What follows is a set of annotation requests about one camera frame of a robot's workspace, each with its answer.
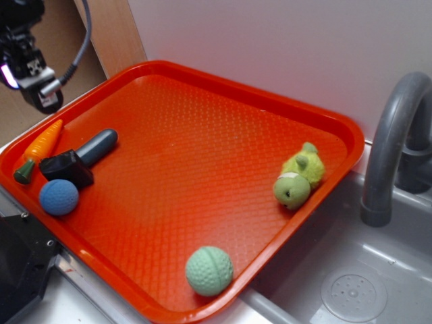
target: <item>red plastic tray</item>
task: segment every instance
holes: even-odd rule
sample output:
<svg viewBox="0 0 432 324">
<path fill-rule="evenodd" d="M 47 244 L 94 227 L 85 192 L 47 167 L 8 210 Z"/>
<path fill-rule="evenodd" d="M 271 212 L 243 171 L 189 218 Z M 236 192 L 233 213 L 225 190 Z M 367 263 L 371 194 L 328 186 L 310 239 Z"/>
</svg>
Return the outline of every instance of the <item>red plastic tray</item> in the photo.
<svg viewBox="0 0 432 324">
<path fill-rule="evenodd" d="M 49 124 L 65 126 L 54 155 L 96 133 L 119 134 L 92 167 L 65 217 L 46 214 L 38 170 L 30 185 L 12 174 Z M 283 162 L 310 141 L 327 172 L 295 213 L 273 197 Z M 190 323 L 224 309 L 349 172 L 363 152 L 347 117 L 163 61 L 106 81 L 12 143 L 0 156 L 0 183 L 133 307 L 158 323 Z M 224 249 L 234 280 L 200 297 L 185 276 L 201 246 Z"/>
</svg>

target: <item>blue ball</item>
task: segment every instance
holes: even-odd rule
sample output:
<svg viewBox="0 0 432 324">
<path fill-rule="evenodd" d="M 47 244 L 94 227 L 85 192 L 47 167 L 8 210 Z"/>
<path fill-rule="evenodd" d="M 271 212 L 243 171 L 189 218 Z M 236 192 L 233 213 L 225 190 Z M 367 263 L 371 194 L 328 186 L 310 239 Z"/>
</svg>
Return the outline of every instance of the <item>blue ball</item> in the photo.
<svg viewBox="0 0 432 324">
<path fill-rule="evenodd" d="M 39 193 L 39 202 L 44 211 L 53 216 L 62 216 L 73 211 L 78 204 L 78 189 L 67 180 L 51 180 Z"/>
</svg>

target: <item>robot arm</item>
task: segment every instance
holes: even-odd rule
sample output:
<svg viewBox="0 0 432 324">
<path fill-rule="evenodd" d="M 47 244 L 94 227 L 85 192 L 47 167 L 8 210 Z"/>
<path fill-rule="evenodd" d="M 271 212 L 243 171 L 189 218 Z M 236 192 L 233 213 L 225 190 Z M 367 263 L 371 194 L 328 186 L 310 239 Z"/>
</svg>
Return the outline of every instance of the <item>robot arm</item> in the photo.
<svg viewBox="0 0 432 324">
<path fill-rule="evenodd" d="M 91 20 L 86 0 L 87 34 L 66 74 L 59 79 L 35 46 L 30 29 L 42 20 L 44 0 L 0 1 L 0 82 L 20 90 L 23 98 L 43 113 L 55 113 L 63 104 L 60 88 L 72 77 L 90 42 Z"/>
</svg>

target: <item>light green textured ball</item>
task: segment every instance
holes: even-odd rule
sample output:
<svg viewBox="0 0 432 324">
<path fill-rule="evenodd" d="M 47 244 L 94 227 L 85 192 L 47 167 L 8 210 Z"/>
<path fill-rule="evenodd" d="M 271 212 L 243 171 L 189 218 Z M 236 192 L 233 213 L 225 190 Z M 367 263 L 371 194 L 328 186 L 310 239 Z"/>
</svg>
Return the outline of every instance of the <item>light green textured ball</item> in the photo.
<svg viewBox="0 0 432 324">
<path fill-rule="evenodd" d="M 186 263 L 186 279 L 201 296 L 216 296 L 232 281 L 234 267 L 230 256 L 220 248 L 203 246 Z"/>
</svg>

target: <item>sink drain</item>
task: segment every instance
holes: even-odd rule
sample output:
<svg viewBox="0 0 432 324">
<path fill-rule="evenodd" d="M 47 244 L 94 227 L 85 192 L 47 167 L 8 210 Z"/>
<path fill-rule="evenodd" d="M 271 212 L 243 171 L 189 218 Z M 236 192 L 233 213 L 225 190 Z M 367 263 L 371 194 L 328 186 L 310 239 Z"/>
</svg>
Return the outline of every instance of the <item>sink drain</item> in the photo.
<svg viewBox="0 0 432 324">
<path fill-rule="evenodd" d="M 360 267 L 344 267 L 330 273 L 321 286 L 321 297 L 333 315 L 351 323 L 378 317 L 387 303 L 381 280 Z"/>
</svg>

